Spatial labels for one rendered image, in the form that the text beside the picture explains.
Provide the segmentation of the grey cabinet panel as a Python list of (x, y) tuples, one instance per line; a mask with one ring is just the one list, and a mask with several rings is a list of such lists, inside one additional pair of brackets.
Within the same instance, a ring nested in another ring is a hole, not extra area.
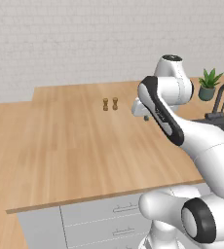
[(67, 249), (59, 207), (17, 214), (28, 249)]

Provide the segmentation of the green plant in grey pot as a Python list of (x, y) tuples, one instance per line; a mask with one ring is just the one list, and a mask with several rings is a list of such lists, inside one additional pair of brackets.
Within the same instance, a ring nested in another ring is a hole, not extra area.
[(210, 73), (204, 70), (204, 76), (199, 79), (199, 99), (202, 101), (210, 101), (215, 93), (215, 86), (219, 84), (219, 79), (222, 77), (222, 73), (216, 74), (215, 69), (212, 69)]

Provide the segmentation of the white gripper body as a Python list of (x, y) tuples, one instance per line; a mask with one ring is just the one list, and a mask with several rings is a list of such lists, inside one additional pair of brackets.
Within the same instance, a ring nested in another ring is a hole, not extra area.
[(150, 112), (148, 109), (142, 104), (142, 102), (139, 100), (137, 97), (132, 106), (131, 106), (131, 113), (135, 117), (145, 117), (145, 116), (150, 116)]

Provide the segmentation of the grey drawer front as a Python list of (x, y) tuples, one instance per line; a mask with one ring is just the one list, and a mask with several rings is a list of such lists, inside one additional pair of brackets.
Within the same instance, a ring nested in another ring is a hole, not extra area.
[(126, 245), (139, 245), (141, 240), (147, 235), (146, 232), (128, 234), (113, 239), (87, 243), (78, 246), (71, 246), (68, 249), (124, 249)]
[(151, 221), (144, 218), (140, 213), (116, 217), (103, 221), (89, 222), (84, 225), (66, 226), (65, 236), (68, 248), (87, 243), (113, 239), (125, 235), (113, 236), (112, 231), (134, 229), (134, 233), (149, 232)]
[(114, 213), (113, 209), (117, 205), (129, 205), (130, 202), (138, 205), (140, 196), (141, 193), (62, 205), (61, 213), (63, 222), (66, 226), (77, 226), (84, 225), (89, 222), (103, 221), (136, 214), (139, 212), (139, 208), (120, 213)]

